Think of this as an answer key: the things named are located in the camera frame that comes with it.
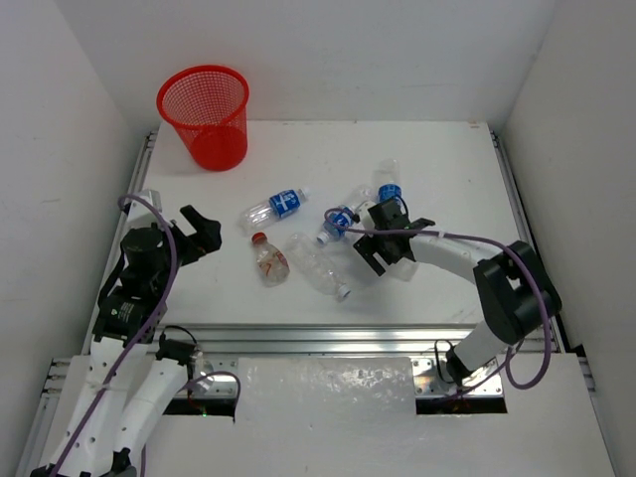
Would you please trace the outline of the clear bottle white cap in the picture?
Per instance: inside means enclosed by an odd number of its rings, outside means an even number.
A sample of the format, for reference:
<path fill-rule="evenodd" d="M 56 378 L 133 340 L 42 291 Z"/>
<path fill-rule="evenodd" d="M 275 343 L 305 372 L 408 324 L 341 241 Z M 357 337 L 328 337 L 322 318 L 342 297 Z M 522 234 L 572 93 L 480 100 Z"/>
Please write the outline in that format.
<path fill-rule="evenodd" d="M 354 243 L 358 239 L 360 239 L 362 236 L 382 236 L 384 240 L 386 241 L 386 243 L 388 243 L 390 240 L 407 240 L 406 237 L 401 237 L 400 235 L 382 235 L 382 234 L 369 235 L 369 234 L 361 234 L 361 233 L 355 233 L 355 232 L 346 232 L 346 234 L 347 234 L 347 239 L 351 242 L 353 248 L 354 248 Z M 409 282 L 413 279 L 415 273 L 417 272 L 417 268 L 418 268 L 418 265 L 416 262 L 401 260 L 397 264 L 389 265 L 386 273 L 388 273 L 390 276 L 398 280 Z"/>

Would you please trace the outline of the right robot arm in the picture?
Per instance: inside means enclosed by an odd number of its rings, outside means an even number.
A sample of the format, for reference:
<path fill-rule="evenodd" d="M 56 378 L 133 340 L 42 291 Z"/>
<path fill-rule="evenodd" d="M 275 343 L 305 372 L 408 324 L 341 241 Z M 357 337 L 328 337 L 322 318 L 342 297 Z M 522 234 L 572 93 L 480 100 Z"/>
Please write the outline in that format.
<path fill-rule="evenodd" d="M 489 238 L 446 233 L 425 218 L 411 220 L 397 198 L 364 205 L 354 249 L 378 275 L 406 260 L 435 266 L 475 285 L 483 321 L 446 352 L 438 372 L 461 386 L 506 348 L 538 328 L 551 333 L 562 301 L 535 250 L 525 241 L 503 245 Z"/>

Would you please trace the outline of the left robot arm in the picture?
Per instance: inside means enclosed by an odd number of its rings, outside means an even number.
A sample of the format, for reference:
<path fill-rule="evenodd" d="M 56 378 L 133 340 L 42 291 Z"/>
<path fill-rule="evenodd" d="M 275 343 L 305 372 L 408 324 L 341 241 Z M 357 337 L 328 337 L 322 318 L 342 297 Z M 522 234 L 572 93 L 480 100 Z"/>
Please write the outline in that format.
<path fill-rule="evenodd" d="M 193 343 L 156 336 L 180 268 L 219 250 L 221 225 L 181 209 L 184 234 L 145 201 L 123 209 L 127 232 L 97 298 L 86 375 L 72 417 L 34 476 L 138 476 L 143 448 L 195 371 Z"/>

